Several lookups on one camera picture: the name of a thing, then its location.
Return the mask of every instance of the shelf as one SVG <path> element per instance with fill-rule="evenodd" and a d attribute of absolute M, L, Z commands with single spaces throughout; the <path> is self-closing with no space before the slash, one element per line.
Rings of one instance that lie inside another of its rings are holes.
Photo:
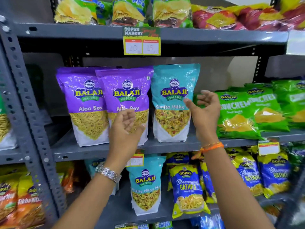
<path fill-rule="evenodd" d="M 0 151 L 0 165 L 22 162 L 24 162 L 24 156 L 19 148 Z"/>
<path fill-rule="evenodd" d="M 122 26 L 16 23 L 15 28 L 22 52 L 67 53 L 69 50 L 80 57 L 126 57 Z M 274 56 L 286 53 L 288 41 L 287 32 L 193 28 L 160 31 L 164 57 Z"/>
<path fill-rule="evenodd" d="M 109 201 L 104 208 L 104 211 L 98 220 L 95 228 L 114 228 L 117 224 L 122 223 L 138 223 L 138 224 L 149 224 L 163 221 L 173 221 L 189 219 L 196 216 L 204 216 L 205 213 L 197 214 L 183 214 L 181 217 L 172 219 L 173 211 L 173 191 L 167 191 L 168 178 L 166 176 L 161 178 L 161 204 L 157 213 L 136 216 L 132 204 L 131 204 L 131 193 L 130 193 L 130 181 L 123 180 L 120 182 L 120 189 L 115 196 L 110 196 Z M 79 195 L 80 190 L 76 190 L 72 195 L 67 196 L 68 204 Z M 277 194 L 270 199 L 266 199 L 263 195 L 256 199 L 261 206 L 272 205 L 275 203 L 281 203 L 283 200 L 287 200 L 288 194 Z M 211 210 L 211 214 L 219 213 L 217 204 L 208 204 Z"/>
<path fill-rule="evenodd" d="M 280 142 L 305 140 L 305 131 L 292 129 L 290 132 L 266 132 L 263 137 L 278 137 Z M 220 139 L 225 147 L 239 147 L 247 145 L 257 145 L 256 140 L 248 139 Z M 170 153 L 181 151 L 196 151 L 200 148 L 200 143 L 196 138 L 195 128 L 190 126 L 190 131 L 186 142 L 158 142 L 149 130 L 148 140 L 140 149 L 145 150 L 145 154 Z M 108 154 L 109 144 L 79 147 L 73 130 L 67 132 L 54 146 L 51 147 L 56 162 L 83 160 L 92 158 L 105 158 Z"/>

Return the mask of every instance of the purple snack bag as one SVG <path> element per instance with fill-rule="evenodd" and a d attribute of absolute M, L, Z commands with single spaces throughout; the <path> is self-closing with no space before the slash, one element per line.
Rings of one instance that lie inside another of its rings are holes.
<path fill-rule="evenodd" d="M 153 76 L 153 67 L 97 69 L 95 72 L 104 92 L 110 126 L 118 112 L 134 109 L 136 120 L 131 132 L 134 132 L 140 124 L 145 124 L 145 130 L 138 143 L 143 145 L 147 141 L 149 109 L 147 92 Z"/>
<path fill-rule="evenodd" d="M 108 117 L 103 91 L 95 69 L 58 72 L 56 78 L 66 97 L 76 141 L 79 146 L 108 143 Z"/>

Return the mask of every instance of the right arm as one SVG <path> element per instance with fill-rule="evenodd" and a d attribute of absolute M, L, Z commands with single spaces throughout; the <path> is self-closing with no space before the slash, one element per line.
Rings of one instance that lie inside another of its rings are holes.
<path fill-rule="evenodd" d="M 201 91 L 197 107 L 191 100 L 185 99 L 191 110 L 196 135 L 202 146 L 218 142 L 216 126 L 220 114 L 217 94 Z M 227 229 L 275 229 L 260 207 L 250 189 L 243 182 L 224 148 L 204 153 L 204 160 L 211 176 L 221 218 Z"/>

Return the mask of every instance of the hand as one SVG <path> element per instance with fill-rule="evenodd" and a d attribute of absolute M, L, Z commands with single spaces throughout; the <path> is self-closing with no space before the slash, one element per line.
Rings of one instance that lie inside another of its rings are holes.
<path fill-rule="evenodd" d="M 139 125 L 134 133 L 128 133 L 135 121 L 133 109 L 120 111 L 109 131 L 109 153 L 105 167 L 117 174 L 124 169 L 129 159 L 134 155 L 145 126 Z"/>
<path fill-rule="evenodd" d="M 206 146 L 218 142 L 216 128 L 221 106 L 216 93 L 201 91 L 201 94 L 197 96 L 197 104 L 204 104 L 205 108 L 196 106 L 187 98 L 184 98 L 183 101 L 191 111 L 197 138 L 202 146 Z"/>

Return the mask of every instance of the left hand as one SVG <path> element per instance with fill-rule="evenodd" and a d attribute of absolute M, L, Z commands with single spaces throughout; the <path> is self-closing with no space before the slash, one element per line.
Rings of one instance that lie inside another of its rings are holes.
<path fill-rule="evenodd" d="M 118 175 L 134 155 L 141 135 L 145 130 L 144 125 L 139 125 L 134 133 L 128 133 L 135 119 L 133 109 L 120 111 L 109 131 L 109 153 L 105 167 L 115 171 Z"/>

